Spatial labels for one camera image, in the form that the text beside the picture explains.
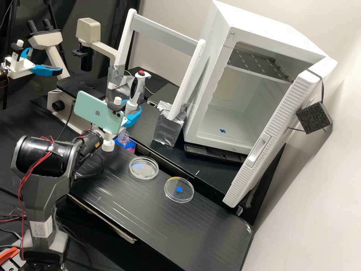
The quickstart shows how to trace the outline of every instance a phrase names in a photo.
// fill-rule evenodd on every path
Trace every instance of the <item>metal post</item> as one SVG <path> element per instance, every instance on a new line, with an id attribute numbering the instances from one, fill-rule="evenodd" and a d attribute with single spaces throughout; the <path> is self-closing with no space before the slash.
<path id="1" fill-rule="evenodd" d="M 10 28 L 9 28 L 9 35 L 8 35 L 8 55 L 11 54 L 11 42 L 13 39 L 13 34 L 14 34 L 14 28 L 15 28 L 15 21 L 16 21 L 16 11 L 18 8 L 18 5 L 20 5 L 20 1 L 18 0 L 14 0 L 12 2 L 12 7 L 11 7 L 11 15 L 10 15 Z M 3 110 L 6 109 L 7 103 L 8 103 L 8 89 L 9 86 L 7 85 L 4 88 L 4 94 L 3 94 Z"/>

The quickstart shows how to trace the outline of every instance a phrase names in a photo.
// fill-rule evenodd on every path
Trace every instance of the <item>blue object in petri dish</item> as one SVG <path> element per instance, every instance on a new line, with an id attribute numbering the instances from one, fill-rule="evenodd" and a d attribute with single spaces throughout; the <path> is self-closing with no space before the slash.
<path id="1" fill-rule="evenodd" d="M 137 169 L 142 169 L 143 165 L 142 164 L 133 164 L 133 167 L 135 167 Z"/>

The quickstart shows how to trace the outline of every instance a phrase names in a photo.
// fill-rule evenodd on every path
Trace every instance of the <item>petri dish lid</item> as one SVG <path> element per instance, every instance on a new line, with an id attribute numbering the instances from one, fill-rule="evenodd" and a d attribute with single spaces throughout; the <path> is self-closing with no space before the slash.
<path id="1" fill-rule="evenodd" d="M 164 185 L 165 195 L 179 203 L 191 201 L 194 195 L 193 185 L 182 177 L 169 178 Z"/>
<path id="2" fill-rule="evenodd" d="M 150 180 L 156 177 L 159 167 L 154 159 L 147 156 L 138 156 L 129 163 L 129 170 L 135 178 Z"/>

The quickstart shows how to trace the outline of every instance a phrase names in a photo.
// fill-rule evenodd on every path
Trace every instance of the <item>black cylinder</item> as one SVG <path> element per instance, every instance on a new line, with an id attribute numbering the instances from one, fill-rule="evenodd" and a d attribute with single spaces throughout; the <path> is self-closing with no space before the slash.
<path id="1" fill-rule="evenodd" d="M 98 131 L 90 130 L 85 133 L 85 137 L 82 138 L 84 143 L 80 147 L 80 154 L 82 156 L 93 153 L 103 144 L 103 137 Z"/>
<path id="2" fill-rule="evenodd" d="M 32 172 L 41 176 L 59 177 L 63 175 L 67 169 L 70 151 L 73 145 L 56 142 L 59 145 L 59 151 L 63 156 L 51 154 L 41 164 L 39 164 Z M 51 145 L 50 141 L 27 137 L 23 140 L 16 159 L 16 167 L 23 173 L 40 158 L 47 153 L 47 148 Z"/>
<path id="3" fill-rule="evenodd" d="M 65 108 L 65 104 L 62 100 L 58 100 L 58 101 L 52 103 L 52 107 L 55 112 L 58 112 Z"/>
<path id="4" fill-rule="evenodd" d="M 89 72 L 93 67 L 93 53 L 94 50 L 90 47 L 80 45 L 80 50 L 84 53 L 88 53 L 88 55 L 83 56 L 80 61 L 80 69 Z"/>

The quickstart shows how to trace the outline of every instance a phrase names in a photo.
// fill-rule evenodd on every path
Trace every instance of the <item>smartphone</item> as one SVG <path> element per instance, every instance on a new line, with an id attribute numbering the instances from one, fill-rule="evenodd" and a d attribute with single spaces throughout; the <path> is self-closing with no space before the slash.
<path id="1" fill-rule="evenodd" d="M 115 135 L 119 133 L 124 117 L 123 111 L 112 111 L 105 102 L 84 91 L 79 91 L 76 96 L 74 113 Z"/>

